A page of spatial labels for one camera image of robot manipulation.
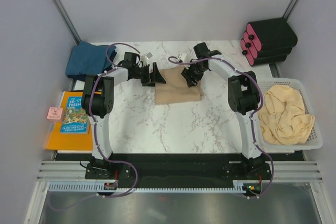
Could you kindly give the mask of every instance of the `pink eraser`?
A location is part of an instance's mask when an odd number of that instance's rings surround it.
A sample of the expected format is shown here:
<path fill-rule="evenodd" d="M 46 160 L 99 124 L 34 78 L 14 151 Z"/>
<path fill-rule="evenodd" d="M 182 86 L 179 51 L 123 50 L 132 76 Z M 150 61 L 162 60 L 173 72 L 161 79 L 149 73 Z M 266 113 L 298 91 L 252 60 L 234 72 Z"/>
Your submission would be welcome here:
<path fill-rule="evenodd" d="M 64 111 L 62 108 L 50 107 L 47 119 L 51 122 L 61 122 L 63 119 Z"/>

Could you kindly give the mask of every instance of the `blue cloth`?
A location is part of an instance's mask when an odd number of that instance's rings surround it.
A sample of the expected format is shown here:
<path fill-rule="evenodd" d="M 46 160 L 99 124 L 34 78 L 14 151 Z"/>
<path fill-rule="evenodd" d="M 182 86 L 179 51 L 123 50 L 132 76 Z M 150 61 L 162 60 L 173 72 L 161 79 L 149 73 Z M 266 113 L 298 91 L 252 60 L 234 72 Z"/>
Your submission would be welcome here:
<path fill-rule="evenodd" d="M 74 46 L 72 49 L 65 70 L 66 76 L 84 81 L 87 74 L 99 74 L 106 69 L 111 69 L 111 63 L 105 56 L 107 47 L 108 45 L 95 46 L 81 41 L 78 46 Z M 113 61 L 117 55 L 115 47 L 109 48 L 108 55 Z"/>

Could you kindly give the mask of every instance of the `gray wall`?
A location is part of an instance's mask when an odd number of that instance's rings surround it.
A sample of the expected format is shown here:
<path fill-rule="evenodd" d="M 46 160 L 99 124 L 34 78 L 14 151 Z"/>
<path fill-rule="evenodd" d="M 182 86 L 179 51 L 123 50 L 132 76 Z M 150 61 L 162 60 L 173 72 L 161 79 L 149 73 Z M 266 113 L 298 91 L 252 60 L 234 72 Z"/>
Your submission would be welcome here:
<path fill-rule="evenodd" d="M 74 41 L 51 0 L 0 0 L 0 223 L 22 223 L 41 164 L 48 108 L 69 88 Z"/>
<path fill-rule="evenodd" d="M 336 1 L 300 0 L 289 24 L 299 42 L 286 62 L 283 77 L 303 82 L 312 102 L 324 146 L 307 155 L 318 161 L 323 180 L 336 209 Z"/>
<path fill-rule="evenodd" d="M 61 0 L 81 39 L 240 39 L 253 19 L 282 16 L 290 0 Z"/>

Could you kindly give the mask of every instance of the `white marble surface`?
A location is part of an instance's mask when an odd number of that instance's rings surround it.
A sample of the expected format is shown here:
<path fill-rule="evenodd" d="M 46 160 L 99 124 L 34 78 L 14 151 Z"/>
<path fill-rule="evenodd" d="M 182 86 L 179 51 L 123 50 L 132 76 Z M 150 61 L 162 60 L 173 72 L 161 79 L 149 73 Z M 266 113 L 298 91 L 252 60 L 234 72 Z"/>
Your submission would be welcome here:
<path fill-rule="evenodd" d="M 131 42 L 142 54 L 151 52 L 159 69 L 175 67 L 169 56 L 195 55 L 200 41 Z M 218 49 L 237 69 L 253 70 L 257 78 L 271 77 L 268 65 L 251 67 L 241 54 L 239 41 L 206 41 Z M 115 62 L 123 58 L 126 46 L 117 46 Z M 77 82 L 75 89 L 83 88 Z M 110 143 L 115 153 L 239 153 L 241 135 L 237 117 L 227 102 L 227 83 L 207 71 L 200 102 L 155 105 L 154 88 L 130 80 L 114 89 L 110 114 Z"/>

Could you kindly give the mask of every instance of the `crumpled yellow towel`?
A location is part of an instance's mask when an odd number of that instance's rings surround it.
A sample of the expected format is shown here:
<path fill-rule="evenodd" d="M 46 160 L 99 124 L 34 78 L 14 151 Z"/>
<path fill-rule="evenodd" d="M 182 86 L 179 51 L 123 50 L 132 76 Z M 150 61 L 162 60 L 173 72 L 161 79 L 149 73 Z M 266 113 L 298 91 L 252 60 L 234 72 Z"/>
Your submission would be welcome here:
<path fill-rule="evenodd" d="M 265 104 L 258 112 L 264 140 L 270 144 L 304 144 L 315 117 L 304 114 L 299 91 L 287 85 L 275 85 L 265 94 Z"/>

